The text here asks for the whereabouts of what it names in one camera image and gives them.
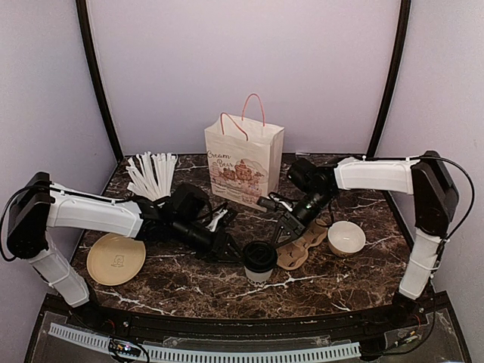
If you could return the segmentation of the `white paper coffee cup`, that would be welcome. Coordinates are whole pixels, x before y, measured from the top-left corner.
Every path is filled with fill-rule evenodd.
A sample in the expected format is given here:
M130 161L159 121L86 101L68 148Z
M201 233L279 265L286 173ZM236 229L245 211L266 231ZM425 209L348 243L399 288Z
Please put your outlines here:
M244 271L248 281L251 284L256 286L262 286L271 277L273 269L271 268L267 271L259 272L259 271L253 271L245 266Z

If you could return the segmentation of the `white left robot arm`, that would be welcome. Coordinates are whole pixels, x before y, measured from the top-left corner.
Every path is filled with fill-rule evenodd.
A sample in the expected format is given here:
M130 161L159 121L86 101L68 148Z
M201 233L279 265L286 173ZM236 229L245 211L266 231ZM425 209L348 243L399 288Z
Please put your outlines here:
M212 208L208 195L192 184L179 185L171 195L151 201L133 196L116 199L83 193L56 184L37 172L16 191L1 214L1 255L6 262L26 260L91 330L107 323L88 284L48 236L49 228L79 228L130 237L142 242L173 238L211 262L239 263L241 248L225 227L233 209Z

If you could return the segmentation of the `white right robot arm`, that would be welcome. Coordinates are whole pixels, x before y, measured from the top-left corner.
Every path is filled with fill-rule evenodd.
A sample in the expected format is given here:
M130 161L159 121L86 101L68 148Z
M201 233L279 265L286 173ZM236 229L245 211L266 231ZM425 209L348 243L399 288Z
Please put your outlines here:
M386 322L391 327L404 327L415 315L410 299L420 298L440 266L446 245L463 224L451 225L460 196L450 166L470 177L463 166L434 150L413 157L350 156L323 166L299 158L288 169L287 178L303 193L302 198L290 202L284 197L269 197L272 209L284 210L271 244L279 248L302 237L341 191L375 190L412 197L414 241L399 284L399 294L407 299L386 310Z

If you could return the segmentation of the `black plastic cup lid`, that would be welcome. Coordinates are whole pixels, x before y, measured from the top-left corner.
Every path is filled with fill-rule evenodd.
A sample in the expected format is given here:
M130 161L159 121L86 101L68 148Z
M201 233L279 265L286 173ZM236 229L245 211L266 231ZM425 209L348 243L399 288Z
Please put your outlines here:
M242 252L244 267L255 273L270 271L277 265L277 250L265 241L254 240Z

